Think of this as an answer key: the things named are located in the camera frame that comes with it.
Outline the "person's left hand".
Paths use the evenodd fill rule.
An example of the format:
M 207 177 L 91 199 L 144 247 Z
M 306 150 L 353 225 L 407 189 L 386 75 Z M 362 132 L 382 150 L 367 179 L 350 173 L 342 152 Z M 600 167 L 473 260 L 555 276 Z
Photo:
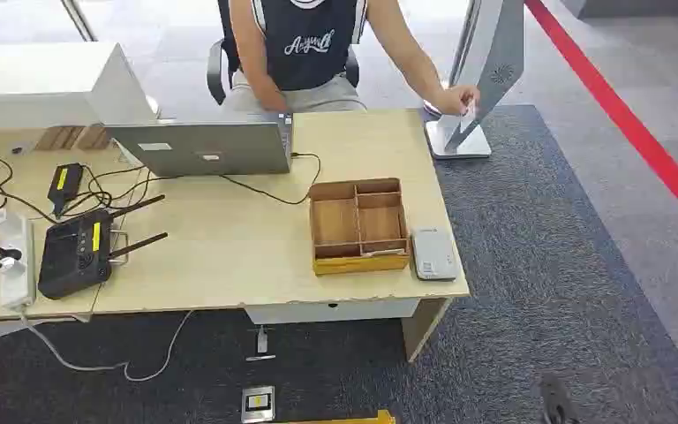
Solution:
M 440 87 L 429 102 L 444 115 L 466 115 L 470 109 L 478 106 L 480 92 L 474 86 L 457 85 Z

